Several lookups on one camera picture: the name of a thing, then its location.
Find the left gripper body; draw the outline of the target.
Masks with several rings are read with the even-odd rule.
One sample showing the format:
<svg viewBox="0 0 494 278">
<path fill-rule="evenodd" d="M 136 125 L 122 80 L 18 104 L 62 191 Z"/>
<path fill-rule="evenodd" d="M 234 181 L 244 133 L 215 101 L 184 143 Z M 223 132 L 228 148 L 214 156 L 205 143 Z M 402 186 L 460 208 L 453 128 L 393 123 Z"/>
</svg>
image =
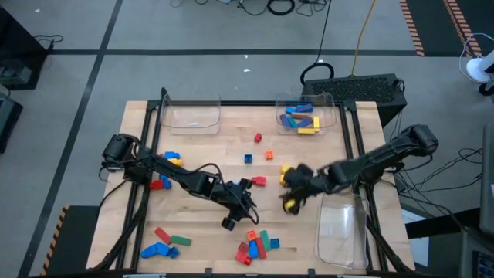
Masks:
<svg viewBox="0 0 494 278">
<path fill-rule="evenodd" d="M 225 205 L 229 210 L 230 219 L 257 219 L 256 204 L 251 198 L 249 189 L 252 182 L 242 178 L 238 183 L 229 181 L 223 185 L 225 190 Z"/>
</svg>

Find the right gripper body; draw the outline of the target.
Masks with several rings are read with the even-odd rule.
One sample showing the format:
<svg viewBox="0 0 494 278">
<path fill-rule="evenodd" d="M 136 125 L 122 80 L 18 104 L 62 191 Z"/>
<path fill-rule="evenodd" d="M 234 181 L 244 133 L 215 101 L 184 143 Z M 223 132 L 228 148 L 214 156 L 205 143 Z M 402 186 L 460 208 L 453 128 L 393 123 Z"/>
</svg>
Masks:
<svg viewBox="0 0 494 278">
<path fill-rule="evenodd" d="M 313 175 L 313 171 L 305 164 L 287 171 L 287 188 L 289 197 L 312 197 L 340 191 L 340 186 L 332 183 L 327 175 Z"/>
</svg>

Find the clear plastic bin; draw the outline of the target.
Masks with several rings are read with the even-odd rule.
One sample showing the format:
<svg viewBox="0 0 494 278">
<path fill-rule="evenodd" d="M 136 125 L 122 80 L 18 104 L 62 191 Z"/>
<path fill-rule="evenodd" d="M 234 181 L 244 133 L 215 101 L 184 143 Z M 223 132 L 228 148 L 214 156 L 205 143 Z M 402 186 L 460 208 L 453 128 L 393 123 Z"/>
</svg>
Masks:
<svg viewBox="0 0 494 278">
<path fill-rule="evenodd" d="M 172 100 L 162 97 L 161 125 L 173 135 L 215 135 L 220 130 L 221 97 L 210 100 Z"/>
<path fill-rule="evenodd" d="M 297 129 L 303 127 L 297 127 L 296 129 L 290 128 L 285 129 L 279 116 L 281 114 L 285 114 L 288 118 L 291 117 L 291 114 L 286 113 L 287 107 L 295 107 L 300 104 L 312 104 L 313 112 L 308 113 L 310 117 L 319 117 L 320 118 L 320 130 L 316 132 L 316 134 L 298 134 Z M 318 95 L 289 95 L 289 94 L 278 94 L 275 98 L 275 120 L 278 128 L 278 132 L 282 135 L 298 135 L 298 136 L 315 136 L 315 135 L 323 135 L 327 132 L 332 126 L 337 122 L 336 114 L 337 108 L 333 101 L 333 97 L 329 93 L 321 93 Z M 297 123 L 299 123 L 302 119 L 295 119 Z"/>
<path fill-rule="evenodd" d="M 350 270 L 368 267 L 367 207 L 366 198 L 352 192 L 323 196 L 316 254 L 324 263 Z"/>
</svg>

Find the large blue block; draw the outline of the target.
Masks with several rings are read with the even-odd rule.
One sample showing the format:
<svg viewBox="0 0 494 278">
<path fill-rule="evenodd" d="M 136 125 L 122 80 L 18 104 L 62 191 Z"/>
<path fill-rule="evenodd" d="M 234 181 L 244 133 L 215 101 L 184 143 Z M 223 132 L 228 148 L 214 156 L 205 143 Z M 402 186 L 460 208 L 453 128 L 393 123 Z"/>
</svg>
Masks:
<svg viewBox="0 0 494 278">
<path fill-rule="evenodd" d="M 170 251 L 170 247 L 168 245 L 161 242 L 157 242 L 144 249 L 141 252 L 140 256 L 142 259 L 148 259 L 156 255 L 168 256 L 169 251 Z"/>
</svg>

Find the black computer case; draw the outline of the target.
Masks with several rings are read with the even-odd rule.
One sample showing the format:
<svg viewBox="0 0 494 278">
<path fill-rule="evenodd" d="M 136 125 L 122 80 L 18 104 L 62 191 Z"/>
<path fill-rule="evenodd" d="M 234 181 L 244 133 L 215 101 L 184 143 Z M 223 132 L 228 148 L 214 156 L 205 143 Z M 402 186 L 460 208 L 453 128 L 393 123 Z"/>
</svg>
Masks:
<svg viewBox="0 0 494 278">
<path fill-rule="evenodd" d="M 329 93 L 335 103 L 375 102 L 382 127 L 391 122 L 408 104 L 404 96 L 404 81 L 393 73 L 305 82 L 303 96 L 321 93 Z"/>
</svg>

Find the black striped floor mat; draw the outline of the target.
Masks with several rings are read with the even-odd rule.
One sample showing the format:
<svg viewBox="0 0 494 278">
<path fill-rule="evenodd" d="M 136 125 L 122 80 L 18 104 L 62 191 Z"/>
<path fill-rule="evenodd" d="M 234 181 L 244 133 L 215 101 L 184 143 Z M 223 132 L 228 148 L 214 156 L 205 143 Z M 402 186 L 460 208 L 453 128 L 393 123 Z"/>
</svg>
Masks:
<svg viewBox="0 0 494 278">
<path fill-rule="evenodd" d="M 97 213 L 98 207 L 92 205 L 62 207 L 41 276 L 72 275 L 86 270 Z"/>
</svg>

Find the dark workstation desk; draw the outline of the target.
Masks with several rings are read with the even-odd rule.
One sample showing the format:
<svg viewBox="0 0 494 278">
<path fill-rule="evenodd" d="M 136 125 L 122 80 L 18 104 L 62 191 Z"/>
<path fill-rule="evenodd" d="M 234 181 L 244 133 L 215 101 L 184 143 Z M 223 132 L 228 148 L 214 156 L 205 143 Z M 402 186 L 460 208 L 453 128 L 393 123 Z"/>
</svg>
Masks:
<svg viewBox="0 0 494 278">
<path fill-rule="evenodd" d="M 437 216 L 405 225 L 409 239 L 459 232 L 458 278 L 494 278 L 494 207 L 453 213 L 445 207 Z"/>
</svg>

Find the gray monitor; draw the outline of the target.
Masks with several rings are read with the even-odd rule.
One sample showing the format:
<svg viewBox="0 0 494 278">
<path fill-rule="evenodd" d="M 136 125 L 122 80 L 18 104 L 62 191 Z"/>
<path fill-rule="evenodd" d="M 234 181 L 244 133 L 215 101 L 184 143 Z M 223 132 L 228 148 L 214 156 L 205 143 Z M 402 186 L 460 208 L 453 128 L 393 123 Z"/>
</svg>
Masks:
<svg viewBox="0 0 494 278">
<path fill-rule="evenodd" d="M 494 125 L 485 125 L 482 138 L 480 229 L 494 236 Z"/>
</svg>

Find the white round device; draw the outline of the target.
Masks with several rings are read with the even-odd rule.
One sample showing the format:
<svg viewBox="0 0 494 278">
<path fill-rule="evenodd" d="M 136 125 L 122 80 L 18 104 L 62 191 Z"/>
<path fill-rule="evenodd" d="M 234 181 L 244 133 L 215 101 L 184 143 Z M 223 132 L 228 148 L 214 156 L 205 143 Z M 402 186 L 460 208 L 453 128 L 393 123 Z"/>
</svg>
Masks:
<svg viewBox="0 0 494 278">
<path fill-rule="evenodd" d="M 486 56 L 476 56 L 471 58 L 465 66 L 462 65 L 462 58 L 466 55 L 467 45 L 473 42 L 476 36 L 484 36 L 494 42 L 494 38 L 485 33 L 473 33 L 469 35 L 463 44 L 462 52 L 458 58 L 459 72 L 475 83 L 494 82 L 494 49 Z"/>
</svg>

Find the black equipment case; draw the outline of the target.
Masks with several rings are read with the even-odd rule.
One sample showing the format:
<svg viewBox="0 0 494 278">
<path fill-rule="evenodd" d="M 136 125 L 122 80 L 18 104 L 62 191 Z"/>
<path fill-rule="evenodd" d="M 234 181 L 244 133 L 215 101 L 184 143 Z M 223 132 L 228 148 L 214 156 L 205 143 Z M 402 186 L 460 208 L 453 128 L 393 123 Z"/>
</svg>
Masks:
<svg viewBox="0 0 494 278">
<path fill-rule="evenodd" d="M 8 140 L 13 132 L 23 106 L 8 94 L 0 92 L 0 154 L 5 153 Z"/>
</svg>

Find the black equipment cart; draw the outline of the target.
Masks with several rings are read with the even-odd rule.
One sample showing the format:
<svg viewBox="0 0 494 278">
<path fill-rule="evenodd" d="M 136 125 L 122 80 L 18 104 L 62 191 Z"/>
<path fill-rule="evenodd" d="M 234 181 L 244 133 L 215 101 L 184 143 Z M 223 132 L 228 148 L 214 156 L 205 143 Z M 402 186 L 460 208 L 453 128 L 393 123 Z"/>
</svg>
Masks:
<svg viewBox="0 0 494 278">
<path fill-rule="evenodd" d="M 48 51 L 0 7 L 0 85 L 9 90 L 36 88 Z"/>
</svg>

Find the black table frame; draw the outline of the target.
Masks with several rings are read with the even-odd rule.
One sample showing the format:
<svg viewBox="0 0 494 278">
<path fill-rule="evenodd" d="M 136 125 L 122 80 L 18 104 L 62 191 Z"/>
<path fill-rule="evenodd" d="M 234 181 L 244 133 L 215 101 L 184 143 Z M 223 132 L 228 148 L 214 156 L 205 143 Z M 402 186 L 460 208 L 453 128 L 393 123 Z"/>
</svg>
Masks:
<svg viewBox="0 0 494 278">
<path fill-rule="evenodd" d="M 310 198 L 298 215 L 287 215 L 279 197 L 279 171 L 284 163 L 307 163 L 318 168 L 346 157 L 346 143 L 355 142 L 353 128 L 343 129 L 336 123 L 323 135 L 293 136 L 278 132 L 273 101 L 234 101 L 221 104 L 220 130 L 215 135 L 173 135 L 162 128 L 158 150 L 172 150 L 181 154 L 188 167 L 214 163 L 223 175 L 237 181 L 263 175 L 267 183 L 252 188 L 260 222 L 249 220 L 238 223 L 232 231 L 221 226 L 227 211 L 220 205 L 189 195 L 175 185 L 171 190 L 153 192 L 144 224 L 134 230 L 127 242 L 123 264 L 140 273 L 203 274 L 211 270 L 215 275 L 242 276 L 351 275 L 352 270 L 324 263 L 316 254 L 316 238 L 320 220 L 320 206 L 325 195 Z M 257 133 L 262 135 L 254 142 Z M 266 151 L 273 159 L 266 160 Z M 244 157 L 252 155 L 252 163 Z M 191 239 L 190 246 L 171 243 L 180 255 L 176 259 L 156 255 L 142 259 L 140 254 L 148 246 L 164 243 L 154 233 L 160 227 L 173 235 Z M 269 238 L 279 239 L 280 247 L 266 251 L 266 259 L 251 259 L 246 266 L 235 260 L 241 242 L 249 244 L 247 232 L 261 230 Z"/>
</svg>

